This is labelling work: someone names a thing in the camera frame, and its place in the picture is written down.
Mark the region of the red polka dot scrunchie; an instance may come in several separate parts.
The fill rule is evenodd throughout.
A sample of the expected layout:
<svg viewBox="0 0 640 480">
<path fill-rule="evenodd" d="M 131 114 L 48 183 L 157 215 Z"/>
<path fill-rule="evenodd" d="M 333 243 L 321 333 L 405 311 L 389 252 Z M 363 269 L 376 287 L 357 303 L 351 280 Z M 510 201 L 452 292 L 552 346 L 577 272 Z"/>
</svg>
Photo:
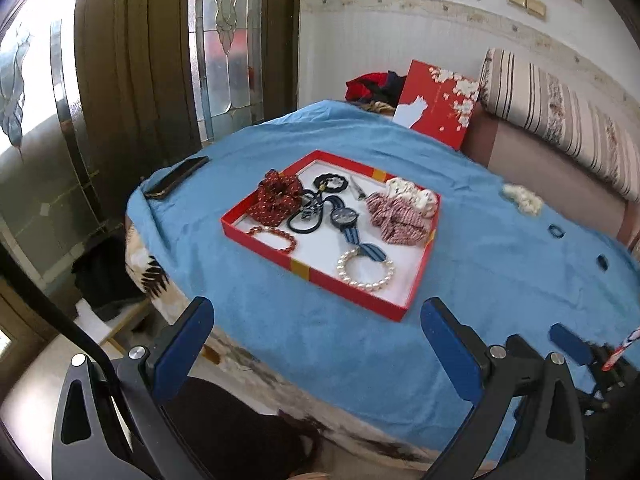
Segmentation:
<svg viewBox="0 0 640 480">
<path fill-rule="evenodd" d="M 256 202 L 247 214 L 262 226 L 276 228 L 302 206 L 304 188 L 296 174 L 271 169 L 259 182 Z"/>
</svg>

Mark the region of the pink padded headboard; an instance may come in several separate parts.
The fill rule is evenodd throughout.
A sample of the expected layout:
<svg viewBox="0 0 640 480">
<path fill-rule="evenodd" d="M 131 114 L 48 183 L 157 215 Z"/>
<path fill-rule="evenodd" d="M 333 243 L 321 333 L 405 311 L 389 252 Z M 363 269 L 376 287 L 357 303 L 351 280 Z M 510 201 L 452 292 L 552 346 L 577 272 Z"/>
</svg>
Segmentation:
<svg viewBox="0 0 640 480">
<path fill-rule="evenodd" d="M 539 195 L 559 214 L 639 252 L 639 205 L 522 128 L 474 107 L 463 154 Z"/>
</svg>

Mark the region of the red floral box lid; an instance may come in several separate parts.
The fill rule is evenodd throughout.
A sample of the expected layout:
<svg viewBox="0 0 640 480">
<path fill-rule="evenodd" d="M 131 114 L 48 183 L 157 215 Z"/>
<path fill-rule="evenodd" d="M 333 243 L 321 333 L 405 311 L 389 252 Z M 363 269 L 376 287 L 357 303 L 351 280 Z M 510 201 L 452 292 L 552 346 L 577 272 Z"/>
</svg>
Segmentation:
<svg viewBox="0 0 640 480">
<path fill-rule="evenodd" d="M 413 60 L 393 122 L 459 151 L 480 92 L 477 80 Z"/>
</svg>

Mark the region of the striped long pillow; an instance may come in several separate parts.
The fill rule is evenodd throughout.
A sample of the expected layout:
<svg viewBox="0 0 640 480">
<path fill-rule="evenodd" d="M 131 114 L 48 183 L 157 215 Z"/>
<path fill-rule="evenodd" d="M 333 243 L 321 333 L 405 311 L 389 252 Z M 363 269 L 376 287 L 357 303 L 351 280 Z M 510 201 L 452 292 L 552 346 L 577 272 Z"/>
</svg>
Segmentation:
<svg viewBox="0 0 640 480">
<path fill-rule="evenodd" d="M 639 148 L 630 133 L 581 94 L 512 52 L 492 48 L 480 69 L 486 112 L 538 136 L 608 184 L 639 200 Z"/>
</svg>

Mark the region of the blue striped strap watch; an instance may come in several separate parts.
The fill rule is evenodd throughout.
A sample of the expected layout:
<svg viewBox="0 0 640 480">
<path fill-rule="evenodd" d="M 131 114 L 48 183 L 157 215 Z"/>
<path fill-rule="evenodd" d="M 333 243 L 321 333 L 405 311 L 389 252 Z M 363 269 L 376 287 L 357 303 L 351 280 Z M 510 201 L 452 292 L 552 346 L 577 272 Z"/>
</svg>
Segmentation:
<svg viewBox="0 0 640 480">
<path fill-rule="evenodd" d="M 349 245 L 357 249 L 358 255 L 366 256 L 375 262 L 383 262 L 387 258 L 386 253 L 383 252 L 381 248 L 375 246 L 375 244 L 365 243 L 360 240 L 357 229 L 359 214 L 355 209 L 347 207 L 341 197 L 336 195 L 321 197 L 319 192 L 314 194 L 306 190 L 302 198 L 302 206 L 299 209 L 299 213 L 302 214 L 305 219 L 309 219 L 313 214 L 316 214 L 319 218 L 319 222 L 317 223 L 318 228 L 322 223 L 326 204 L 331 206 L 329 219 L 332 226 L 343 234 Z"/>
</svg>

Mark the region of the stained glass door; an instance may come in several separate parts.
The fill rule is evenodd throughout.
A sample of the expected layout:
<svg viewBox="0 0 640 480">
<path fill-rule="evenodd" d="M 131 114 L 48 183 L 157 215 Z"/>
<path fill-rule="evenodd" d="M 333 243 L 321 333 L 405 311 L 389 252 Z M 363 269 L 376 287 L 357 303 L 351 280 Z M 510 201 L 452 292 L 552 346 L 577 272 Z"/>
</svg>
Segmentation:
<svg viewBox="0 0 640 480">
<path fill-rule="evenodd" d="M 264 119 L 262 0 L 188 0 L 193 99 L 203 144 Z"/>
</svg>

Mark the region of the red tray box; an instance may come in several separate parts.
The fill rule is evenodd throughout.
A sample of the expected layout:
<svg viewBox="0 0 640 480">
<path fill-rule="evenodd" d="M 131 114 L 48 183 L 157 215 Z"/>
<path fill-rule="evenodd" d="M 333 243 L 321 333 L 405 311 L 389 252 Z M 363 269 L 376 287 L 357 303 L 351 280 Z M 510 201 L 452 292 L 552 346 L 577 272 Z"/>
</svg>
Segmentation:
<svg viewBox="0 0 640 480">
<path fill-rule="evenodd" d="M 319 174 L 341 174 L 349 180 L 353 176 L 363 191 L 367 194 L 382 192 L 385 190 L 387 180 L 395 177 L 383 170 L 373 168 L 355 162 L 354 160 L 334 155 L 324 151 L 313 151 L 291 166 L 283 169 L 282 174 L 296 174 L 303 185 L 312 187 L 314 177 Z M 438 227 L 438 208 L 432 217 L 431 234 L 426 241 L 416 246 L 401 246 L 385 244 L 378 238 L 378 229 L 371 226 L 366 204 L 358 202 L 349 186 L 347 191 L 341 192 L 341 196 L 347 207 L 355 209 L 358 214 L 357 228 L 360 240 L 365 243 L 373 243 L 381 247 L 386 255 L 393 260 L 395 274 L 390 284 L 376 292 L 358 290 L 356 287 L 345 284 L 338 276 L 337 260 L 347 252 L 347 249 L 355 248 L 349 245 L 343 234 L 329 220 L 330 206 L 326 205 L 326 212 L 320 228 L 311 234 L 293 233 L 283 221 L 277 229 L 292 234 L 296 239 L 296 247 L 291 255 L 282 254 L 279 250 L 286 247 L 285 240 L 279 240 L 276 236 L 267 233 L 256 233 L 253 236 L 248 231 L 258 224 L 251 219 L 246 211 L 256 202 L 256 191 L 244 197 L 239 203 L 228 210 L 220 219 L 224 235 L 235 243 L 256 252 L 266 260 L 272 261 L 283 269 L 291 271 L 303 280 L 315 284 L 336 296 L 340 296 L 353 304 L 368 309 L 376 314 L 384 316 L 391 321 L 399 322 L 409 311 L 413 299 L 422 280 L 423 273 L 430 260 L 436 230 Z M 354 280 L 362 282 L 379 282 L 384 276 L 384 270 L 379 263 L 372 262 L 369 258 L 358 258 L 352 266 L 347 268 Z"/>
</svg>

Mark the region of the cream white scrunchie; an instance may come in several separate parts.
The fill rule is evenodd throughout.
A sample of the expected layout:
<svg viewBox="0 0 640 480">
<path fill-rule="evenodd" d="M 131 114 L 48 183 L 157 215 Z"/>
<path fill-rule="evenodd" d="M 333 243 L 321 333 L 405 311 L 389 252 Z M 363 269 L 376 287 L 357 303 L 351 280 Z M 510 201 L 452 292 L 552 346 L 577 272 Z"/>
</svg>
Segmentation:
<svg viewBox="0 0 640 480">
<path fill-rule="evenodd" d="M 523 185 L 505 183 L 502 186 L 501 194 L 514 203 L 518 211 L 526 216 L 537 217 L 544 208 L 542 198 Z"/>
</svg>

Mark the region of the red dark clothing pile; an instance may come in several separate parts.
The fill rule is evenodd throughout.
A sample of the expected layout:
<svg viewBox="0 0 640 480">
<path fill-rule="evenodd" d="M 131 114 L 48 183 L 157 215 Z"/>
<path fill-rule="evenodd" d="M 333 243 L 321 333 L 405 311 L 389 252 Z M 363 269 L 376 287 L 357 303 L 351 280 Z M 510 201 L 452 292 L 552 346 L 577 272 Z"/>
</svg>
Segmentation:
<svg viewBox="0 0 640 480">
<path fill-rule="evenodd" d="M 406 76 L 399 76 L 392 70 L 358 76 L 346 82 L 345 100 L 362 104 L 381 102 L 396 107 L 406 79 Z"/>
</svg>

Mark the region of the white floral scrunchie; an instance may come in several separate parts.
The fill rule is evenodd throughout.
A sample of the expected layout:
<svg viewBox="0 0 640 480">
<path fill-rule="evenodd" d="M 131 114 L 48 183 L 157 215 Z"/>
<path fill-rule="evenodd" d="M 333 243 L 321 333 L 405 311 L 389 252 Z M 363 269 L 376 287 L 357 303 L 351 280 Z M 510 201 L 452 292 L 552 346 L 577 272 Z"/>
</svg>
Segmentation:
<svg viewBox="0 0 640 480">
<path fill-rule="evenodd" d="M 392 200 L 404 200 L 424 218 L 432 218 L 439 206 L 439 198 L 428 188 L 419 188 L 413 182 L 394 177 L 385 183 L 385 193 Z"/>
</svg>

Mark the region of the silver hair clip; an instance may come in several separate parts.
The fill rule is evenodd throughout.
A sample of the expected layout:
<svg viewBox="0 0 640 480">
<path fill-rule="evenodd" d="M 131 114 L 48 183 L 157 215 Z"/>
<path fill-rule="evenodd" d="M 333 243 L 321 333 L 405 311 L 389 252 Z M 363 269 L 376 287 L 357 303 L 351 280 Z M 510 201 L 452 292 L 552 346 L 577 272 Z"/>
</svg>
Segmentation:
<svg viewBox="0 0 640 480">
<path fill-rule="evenodd" d="M 349 177 L 350 186 L 352 187 L 352 192 L 354 193 L 356 200 L 360 202 L 364 202 L 367 199 L 367 194 L 363 191 L 362 187 L 356 181 L 353 176 Z"/>
</svg>

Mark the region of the red checkered scrunchie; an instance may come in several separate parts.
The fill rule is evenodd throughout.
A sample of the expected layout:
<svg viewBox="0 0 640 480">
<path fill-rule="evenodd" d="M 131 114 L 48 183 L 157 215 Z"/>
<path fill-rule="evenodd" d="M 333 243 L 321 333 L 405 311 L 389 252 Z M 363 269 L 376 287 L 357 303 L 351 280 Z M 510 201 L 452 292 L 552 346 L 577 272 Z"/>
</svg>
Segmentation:
<svg viewBox="0 0 640 480">
<path fill-rule="evenodd" d="M 432 222 L 406 200 L 373 193 L 366 200 L 372 226 L 391 245 L 419 245 L 431 234 Z"/>
</svg>

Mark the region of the black phone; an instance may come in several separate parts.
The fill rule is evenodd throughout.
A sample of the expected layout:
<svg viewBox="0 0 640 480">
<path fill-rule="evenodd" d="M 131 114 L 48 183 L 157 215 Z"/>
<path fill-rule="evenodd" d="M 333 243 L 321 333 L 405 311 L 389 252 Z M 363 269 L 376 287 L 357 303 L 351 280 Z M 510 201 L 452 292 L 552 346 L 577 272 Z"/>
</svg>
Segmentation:
<svg viewBox="0 0 640 480">
<path fill-rule="evenodd" d="M 209 162 L 208 156 L 198 156 L 185 159 L 180 162 L 178 166 L 171 169 L 168 174 L 165 174 L 158 182 L 151 186 L 147 191 L 143 192 L 143 195 L 148 200 L 163 200 L 167 197 L 175 188 L 205 166 Z"/>
</svg>

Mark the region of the blue towel cloth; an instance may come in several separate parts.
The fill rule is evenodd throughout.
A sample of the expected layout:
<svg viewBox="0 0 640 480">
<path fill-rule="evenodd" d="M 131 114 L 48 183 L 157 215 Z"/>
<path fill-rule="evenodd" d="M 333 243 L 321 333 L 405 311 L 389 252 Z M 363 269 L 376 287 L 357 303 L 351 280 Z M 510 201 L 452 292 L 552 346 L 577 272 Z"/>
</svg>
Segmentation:
<svg viewBox="0 0 640 480">
<path fill-rule="evenodd" d="M 409 311 L 394 322 L 311 284 L 224 235 L 221 217 L 313 151 L 324 151 L 428 188 L 439 198 L 430 260 Z M 175 321 L 188 301 L 208 298 L 222 369 L 249 396 L 316 426 L 359 456 L 427 470 L 454 435 L 461 400 L 420 326 L 422 302 L 436 296 L 490 344 L 518 334 L 549 353 L 562 323 L 582 338 L 616 342 L 639 322 L 639 267 L 628 250 L 549 207 L 521 214 L 502 181 L 445 145 L 390 120 L 334 101 L 233 133 L 208 148 L 209 162 L 163 200 L 140 184 L 128 200 L 126 257 L 132 273 L 160 266 L 166 297 L 157 309 Z M 354 280 L 356 248 L 337 260 Z"/>
</svg>

